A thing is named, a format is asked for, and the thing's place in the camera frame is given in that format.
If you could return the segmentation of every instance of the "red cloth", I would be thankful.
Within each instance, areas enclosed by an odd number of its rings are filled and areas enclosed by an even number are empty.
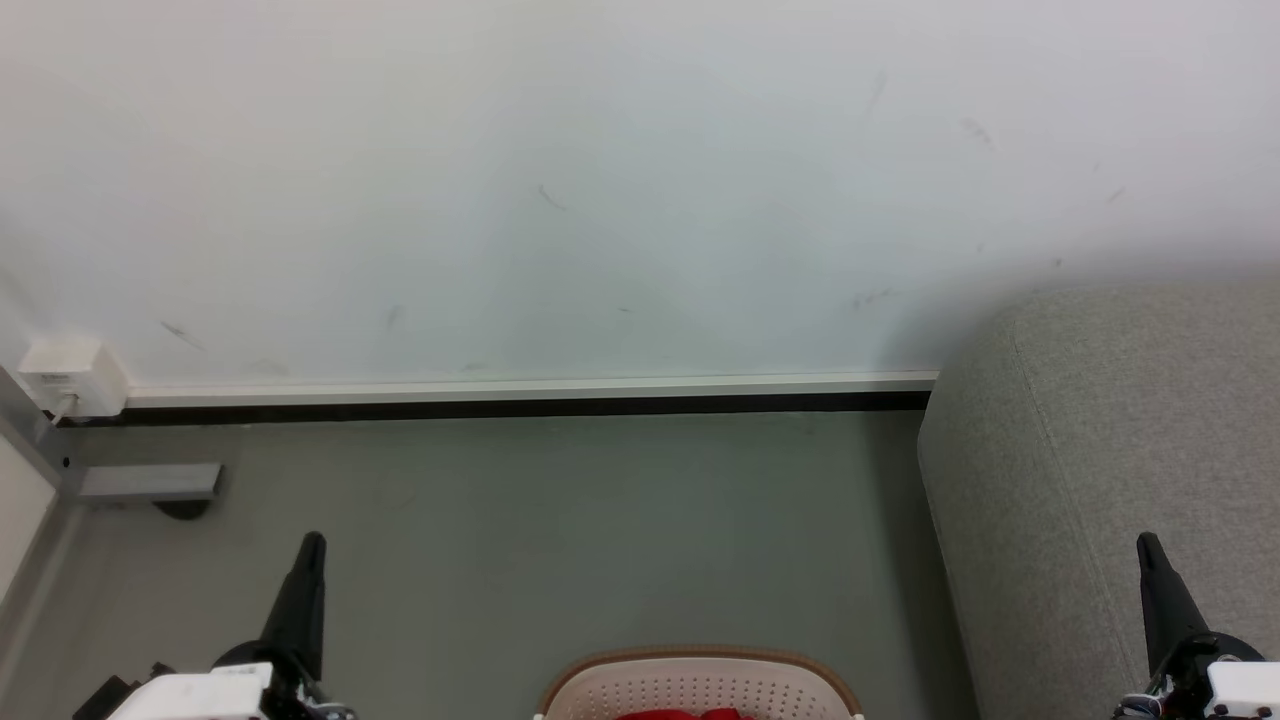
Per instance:
[[[684,710],[646,710],[623,715],[618,720],[699,720],[696,715]],[[751,720],[737,714],[732,707],[719,707],[703,712],[701,720]]]

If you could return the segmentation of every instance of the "caster wheel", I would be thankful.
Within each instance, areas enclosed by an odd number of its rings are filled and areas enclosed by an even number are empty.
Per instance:
[[[209,510],[210,502],[209,500],[166,500],[151,505],[175,520],[195,520]]]

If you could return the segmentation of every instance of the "white robot part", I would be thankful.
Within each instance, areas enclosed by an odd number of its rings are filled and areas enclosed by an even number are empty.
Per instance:
[[[260,720],[270,684],[270,662],[160,675],[133,691],[110,720]]]
[[[1271,717],[1280,710],[1280,662],[1212,662],[1208,682],[1206,717]]]

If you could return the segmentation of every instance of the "metal frame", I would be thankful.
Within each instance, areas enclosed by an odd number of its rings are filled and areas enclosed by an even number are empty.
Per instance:
[[[31,462],[58,495],[76,502],[161,502],[211,500],[221,465],[88,466],[70,438],[6,372],[0,372],[0,436]]]

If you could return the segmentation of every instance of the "black baseboard strip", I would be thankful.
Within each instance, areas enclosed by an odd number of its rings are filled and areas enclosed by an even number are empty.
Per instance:
[[[63,427],[239,425],[443,418],[552,418],[571,415],[673,415],[696,413],[840,413],[924,410],[927,391],[579,400],[484,400],[461,402],[371,402],[361,405],[269,405],[237,407],[133,407],[115,418],[63,421]]]

